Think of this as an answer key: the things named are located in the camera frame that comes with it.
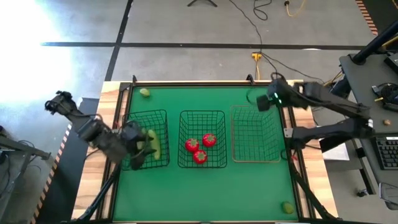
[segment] black desk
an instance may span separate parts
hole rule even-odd
[[[384,62],[385,55],[371,55],[364,65],[354,64],[349,56],[340,58],[340,64],[346,75],[349,85],[358,103],[370,106],[370,116],[373,120],[373,128],[377,135],[398,136],[398,113],[384,110],[380,102],[375,102],[375,94],[371,87],[386,82],[398,83],[398,75],[394,73]],[[389,119],[390,126],[383,125],[383,121]],[[368,139],[360,139],[365,155],[376,178],[377,183],[388,183],[398,187],[398,170],[382,170]],[[387,204],[390,209],[398,209]]]

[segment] keyboard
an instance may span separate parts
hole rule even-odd
[[[398,170],[398,137],[372,139],[381,169]]]

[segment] black wire basket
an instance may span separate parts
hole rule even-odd
[[[233,106],[232,152],[235,162],[279,162],[284,137],[279,110],[259,112],[254,106]]]
[[[214,134],[217,138],[213,147],[205,147],[202,137]],[[197,164],[193,155],[185,149],[185,141],[195,138],[199,149],[207,153],[207,161]],[[183,111],[180,114],[180,132],[178,137],[178,165],[181,168],[224,168],[226,157],[225,114],[222,111]]]
[[[154,130],[160,141],[160,159],[155,159],[154,155],[148,155],[144,165],[140,169],[167,166],[170,162],[169,133],[167,131],[167,113],[165,110],[143,111],[129,113],[124,121],[137,121],[142,128]],[[122,161],[122,170],[132,170],[130,166],[130,155]]]

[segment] wooden board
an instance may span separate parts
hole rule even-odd
[[[101,91],[101,98],[99,99],[97,113],[103,116],[104,122],[110,127],[112,126],[114,119],[120,83],[121,82],[104,82],[103,89]],[[124,113],[125,105],[126,97],[123,99],[121,115],[123,115]],[[304,126],[307,128],[312,128],[315,126],[311,110],[294,109],[294,115],[297,126]],[[287,125],[290,125],[289,116],[285,117]],[[320,147],[317,140],[310,141],[309,145]],[[321,204],[332,215],[337,217],[337,209],[335,206],[335,201],[333,199],[333,194],[331,192],[329,178],[326,172],[326,167],[323,161],[321,150],[306,147],[303,150],[303,156],[311,190],[317,196]],[[78,218],[80,215],[82,215],[100,191],[104,173],[105,160],[105,156],[100,152],[93,154],[92,156],[87,158],[83,168],[83,173],[80,180],[80,186],[76,197],[72,218]],[[106,196],[103,213],[104,216],[108,214],[110,192],[111,189],[108,191],[108,194]],[[300,197],[302,199],[304,212],[305,214],[308,214],[305,196],[302,191],[300,192]]]

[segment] tripod leg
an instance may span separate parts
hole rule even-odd
[[[190,4],[187,4],[188,7],[190,7],[193,3],[195,3],[197,0],[193,0]]]
[[[207,1],[209,1],[214,7],[217,7],[217,4],[214,3],[212,0],[207,0]]]

